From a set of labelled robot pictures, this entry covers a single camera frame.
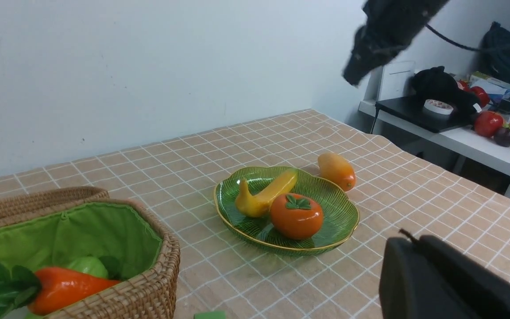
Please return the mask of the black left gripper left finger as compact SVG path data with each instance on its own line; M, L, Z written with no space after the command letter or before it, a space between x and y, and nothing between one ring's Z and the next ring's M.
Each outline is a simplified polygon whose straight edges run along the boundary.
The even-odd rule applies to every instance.
M402 237L391 237L386 242L379 299L384 319L480 318Z

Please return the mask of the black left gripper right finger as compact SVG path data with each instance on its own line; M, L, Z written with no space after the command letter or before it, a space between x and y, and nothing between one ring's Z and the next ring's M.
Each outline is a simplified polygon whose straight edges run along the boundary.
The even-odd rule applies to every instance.
M510 319L510 282L474 262L443 240L416 238L400 229L413 248L427 259L462 301L482 319Z

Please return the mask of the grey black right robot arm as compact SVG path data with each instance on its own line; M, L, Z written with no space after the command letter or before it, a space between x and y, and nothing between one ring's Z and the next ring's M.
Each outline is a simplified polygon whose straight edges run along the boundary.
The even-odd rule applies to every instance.
M447 4L447 0L367 0L365 24L355 32L343 78L358 86L368 73L390 63Z

